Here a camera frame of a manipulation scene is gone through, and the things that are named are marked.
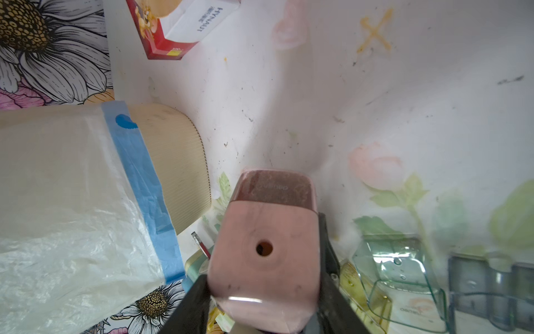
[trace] box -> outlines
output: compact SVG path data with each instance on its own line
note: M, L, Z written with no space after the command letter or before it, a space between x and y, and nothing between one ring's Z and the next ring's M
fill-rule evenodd
M240 0L126 0L148 59L180 60Z

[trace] plastic bag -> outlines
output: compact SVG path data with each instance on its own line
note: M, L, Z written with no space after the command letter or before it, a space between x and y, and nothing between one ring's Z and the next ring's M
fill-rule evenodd
M79 333L184 277L123 102L0 113L0 329Z

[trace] white surface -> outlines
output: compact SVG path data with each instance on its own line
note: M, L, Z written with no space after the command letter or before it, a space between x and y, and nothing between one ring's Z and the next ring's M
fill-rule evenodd
M99 105L0 123L2 333L80 333L165 282Z
M349 152L375 141L430 190L418 204L427 230L436 197L458 188L470 223L462 245L491 247L493 209L534 177L534 3L310 0L308 43L277 52L271 29L284 4L244 0L183 60L159 61L146 59L124 1L106 1L115 97L188 115L214 189L221 172L235 184L246 166L310 175L341 259L360 240L354 218L417 231L406 211L369 201L349 172ZM373 40L357 55L368 35L359 20L368 15L375 26L390 7L380 33L392 50ZM196 250L192 240L180 246L184 260ZM444 286L445 258L436 262Z

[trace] transparent plastic tray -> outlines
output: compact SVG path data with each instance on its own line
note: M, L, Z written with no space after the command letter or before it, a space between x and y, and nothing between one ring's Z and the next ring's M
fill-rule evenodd
M367 281L365 284L368 289L372 288L370 282ZM341 265L339 290L370 333L386 334L388 332L389 321L386 319L391 313L391 301L386 296L376 294L375 297L378 300L372 303L376 308L371 311L356 268L350 262Z
M449 259L449 317L455 310L488 319L503 332L534 332L534 266L516 263L509 272L491 268L484 258L454 254Z
M445 292L417 238L366 236L352 261L373 314L428 332L449 330ZM389 316L374 312L381 296L392 303Z

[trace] red box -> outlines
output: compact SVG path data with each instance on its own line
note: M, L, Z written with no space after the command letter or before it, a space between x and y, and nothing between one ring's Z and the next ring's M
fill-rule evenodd
M166 40L159 19L151 18L150 14L147 15L135 0L126 0L126 3L148 59L180 60L198 43L178 43Z

